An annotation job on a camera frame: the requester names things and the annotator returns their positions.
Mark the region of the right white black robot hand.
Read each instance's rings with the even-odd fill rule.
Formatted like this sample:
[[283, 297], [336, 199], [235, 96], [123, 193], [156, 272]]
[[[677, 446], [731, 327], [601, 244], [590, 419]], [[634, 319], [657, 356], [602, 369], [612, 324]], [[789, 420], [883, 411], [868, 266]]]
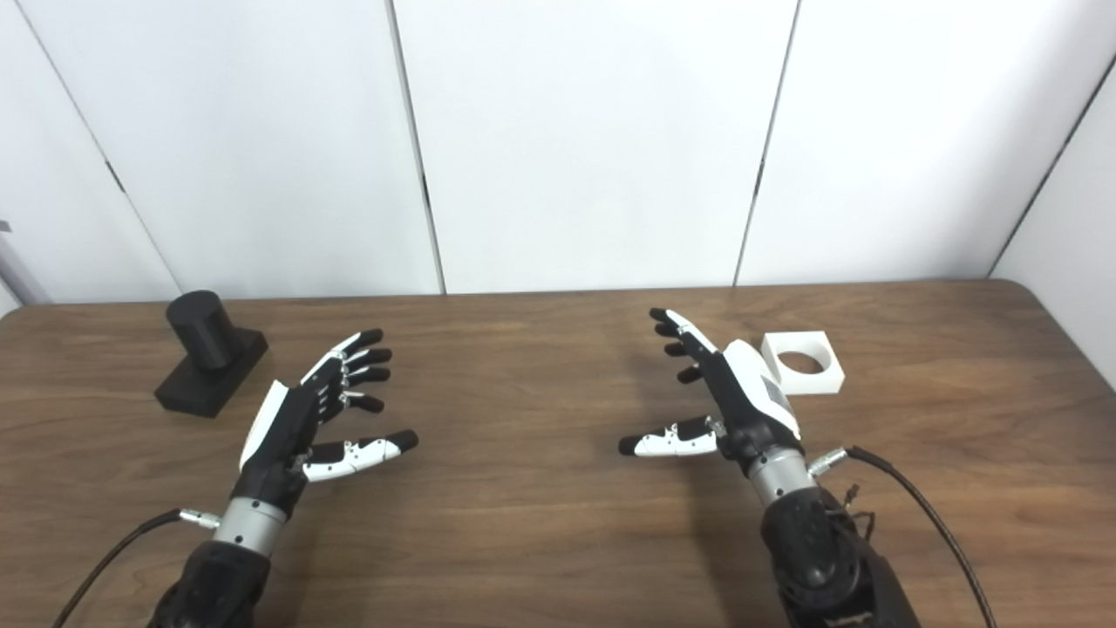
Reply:
[[705, 381], [715, 413], [645, 434], [620, 438], [619, 454], [631, 457], [687, 457], [721, 453], [744, 470], [778, 452], [804, 454], [792, 406], [775, 381], [764, 358], [742, 339], [716, 347], [698, 327], [668, 309], [650, 309], [655, 334], [670, 338], [665, 352], [689, 358], [681, 383]]

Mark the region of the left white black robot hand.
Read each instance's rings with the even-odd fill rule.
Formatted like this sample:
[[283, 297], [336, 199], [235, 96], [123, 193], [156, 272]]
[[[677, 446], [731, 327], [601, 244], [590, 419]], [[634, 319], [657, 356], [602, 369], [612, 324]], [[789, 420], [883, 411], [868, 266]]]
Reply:
[[316, 439], [323, 425], [345, 410], [384, 410], [383, 400], [357, 389], [363, 383], [389, 379], [386, 363], [393, 352], [379, 345], [383, 338], [378, 327], [352, 334], [324, 352], [296, 385], [272, 381], [248, 429], [232, 497], [292, 516], [311, 482], [374, 468], [419, 446], [413, 429], [360, 439]]

